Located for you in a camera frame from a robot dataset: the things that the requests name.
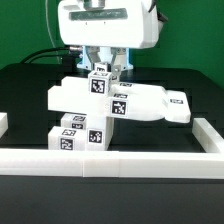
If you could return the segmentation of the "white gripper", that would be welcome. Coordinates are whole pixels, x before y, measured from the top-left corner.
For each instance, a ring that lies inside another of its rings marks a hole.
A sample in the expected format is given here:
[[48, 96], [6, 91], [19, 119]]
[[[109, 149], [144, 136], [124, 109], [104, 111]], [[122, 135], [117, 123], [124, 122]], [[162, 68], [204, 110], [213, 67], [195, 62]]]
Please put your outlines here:
[[127, 64], [125, 48], [154, 47], [165, 16], [157, 11], [156, 0], [61, 0], [58, 20], [62, 41], [87, 46], [92, 65], [100, 61], [99, 47], [114, 47], [112, 81], [118, 82]]

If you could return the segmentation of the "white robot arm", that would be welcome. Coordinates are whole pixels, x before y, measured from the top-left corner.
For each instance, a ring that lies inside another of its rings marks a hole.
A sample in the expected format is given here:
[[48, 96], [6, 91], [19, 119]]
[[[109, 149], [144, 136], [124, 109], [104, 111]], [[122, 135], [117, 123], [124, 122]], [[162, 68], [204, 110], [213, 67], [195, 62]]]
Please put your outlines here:
[[82, 48], [79, 68], [118, 76], [133, 68], [131, 49], [156, 45], [167, 18], [156, 0], [61, 0], [58, 21], [63, 43]]

